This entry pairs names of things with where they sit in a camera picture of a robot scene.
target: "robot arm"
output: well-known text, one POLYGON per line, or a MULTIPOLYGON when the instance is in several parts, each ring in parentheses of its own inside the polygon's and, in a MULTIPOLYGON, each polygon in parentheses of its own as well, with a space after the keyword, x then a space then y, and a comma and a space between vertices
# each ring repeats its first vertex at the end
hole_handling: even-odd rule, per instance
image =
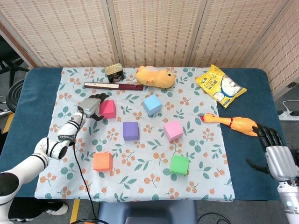
POLYGON ((299 223, 299 180, 298 167, 295 165, 290 149, 283 145, 278 132, 274 129, 257 125, 252 127, 257 133, 266 156, 268 167, 247 163, 254 169, 271 176, 279 182, 277 187, 281 202, 290 224, 299 223))
POLYGON ((0 173, 0 224, 12 224, 8 219, 8 212, 13 198, 18 193, 22 184, 32 181, 49 164, 49 157, 60 160, 66 154, 68 146, 75 144, 79 129, 85 124, 87 118, 103 119, 95 112, 107 94, 92 95, 82 101, 77 113, 58 132, 58 140, 49 138, 41 139, 34 153, 14 168, 0 173))

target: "tin can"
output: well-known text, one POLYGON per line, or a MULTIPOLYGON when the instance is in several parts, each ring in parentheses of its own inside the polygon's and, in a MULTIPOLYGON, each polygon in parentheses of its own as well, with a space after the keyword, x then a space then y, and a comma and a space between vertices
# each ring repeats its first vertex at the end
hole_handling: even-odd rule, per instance
POLYGON ((106 67, 105 73, 110 83, 119 82, 125 78, 123 75, 122 65, 120 63, 106 67))

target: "orange cube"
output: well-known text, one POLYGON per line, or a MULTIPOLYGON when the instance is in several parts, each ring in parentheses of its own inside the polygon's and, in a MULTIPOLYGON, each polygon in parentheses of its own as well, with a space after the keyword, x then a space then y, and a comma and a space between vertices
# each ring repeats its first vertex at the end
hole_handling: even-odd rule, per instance
POLYGON ((93 169, 100 171, 111 171, 113 169, 113 157, 110 153, 93 154, 93 169))

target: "rubber chicken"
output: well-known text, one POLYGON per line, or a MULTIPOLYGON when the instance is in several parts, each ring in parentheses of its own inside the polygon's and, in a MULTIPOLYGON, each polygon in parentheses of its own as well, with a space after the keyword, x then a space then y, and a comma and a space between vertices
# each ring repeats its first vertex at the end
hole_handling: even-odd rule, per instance
POLYGON ((159 70, 153 66, 140 66, 136 78, 142 85, 167 89, 174 84, 176 76, 169 69, 159 70))
POLYGON ((235 117, 235 118, 221 118, 215 116, 214 114, 206 113, 204 116, 201 116, 200 119, 205 123, 213 123, 218 122, 229 126, 231 129, 235 131, 242 132, 243 134, 249 136, 257 136, 256 133, 253 132, 252 126, 257 127, 256 122, 249 118, 235 117))

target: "yellow plush hamster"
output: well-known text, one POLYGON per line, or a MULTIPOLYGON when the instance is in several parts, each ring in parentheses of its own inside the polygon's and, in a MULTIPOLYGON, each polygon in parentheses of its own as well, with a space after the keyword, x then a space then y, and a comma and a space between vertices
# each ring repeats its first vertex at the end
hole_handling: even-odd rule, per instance
POLYGON ((169 88, 175 82, 175 74, 169 69, 159 70, 153 66, 140 66, 136 78, 142 85, 169 88))

